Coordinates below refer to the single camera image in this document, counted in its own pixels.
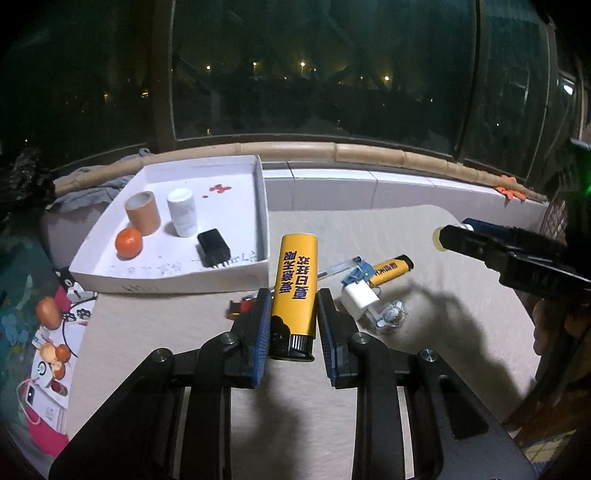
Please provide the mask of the person right hand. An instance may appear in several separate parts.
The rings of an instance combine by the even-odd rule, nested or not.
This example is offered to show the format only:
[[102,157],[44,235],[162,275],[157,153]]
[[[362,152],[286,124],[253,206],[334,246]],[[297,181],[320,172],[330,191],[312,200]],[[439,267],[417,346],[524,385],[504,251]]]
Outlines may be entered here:
[[551,336],[564,330],[573,338],[581,338],[590,325],[589,315],[575,315],[562,310],[557,304],[539,300],[532,313],[534,323],[533,350],[542,356],[549,348]]

